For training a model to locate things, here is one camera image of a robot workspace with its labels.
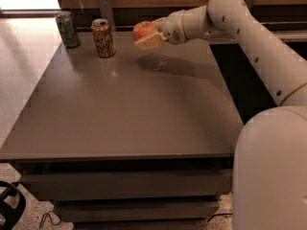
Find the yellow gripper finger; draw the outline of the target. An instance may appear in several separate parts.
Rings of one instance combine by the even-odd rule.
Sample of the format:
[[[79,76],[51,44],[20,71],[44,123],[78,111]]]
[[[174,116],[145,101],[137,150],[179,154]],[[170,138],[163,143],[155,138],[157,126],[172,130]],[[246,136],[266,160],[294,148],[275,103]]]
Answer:
[[[155,32],[136,40],[134,45],[140,50],[150,50],[162,47],[166,40],[163,33]]]
[[[154,26],[156,27],[156,29],[161,32],[162,31],[162,24],[165,20],[165,17],[160,17],[156,20],[153,21]]]

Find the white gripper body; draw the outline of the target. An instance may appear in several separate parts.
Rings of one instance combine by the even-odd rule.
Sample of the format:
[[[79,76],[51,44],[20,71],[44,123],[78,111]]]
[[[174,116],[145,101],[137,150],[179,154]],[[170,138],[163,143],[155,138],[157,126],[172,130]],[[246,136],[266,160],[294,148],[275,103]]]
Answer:
[[[185,10],[175,11],[162,22],[162,33],[170,44],[178,45],[187,41],[183,28],[183,15]]]

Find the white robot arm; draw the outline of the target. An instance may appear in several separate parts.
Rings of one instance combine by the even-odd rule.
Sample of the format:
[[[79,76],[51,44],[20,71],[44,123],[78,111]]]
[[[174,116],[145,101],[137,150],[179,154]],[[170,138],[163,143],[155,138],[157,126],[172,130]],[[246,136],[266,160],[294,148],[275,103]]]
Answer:
[[[142,50],[219,35],[231,37],[250,65],[227,82],[245,121],[233,162],[233,230],[307,230],[307,60],[245,0],[208,0],[133,28]]]

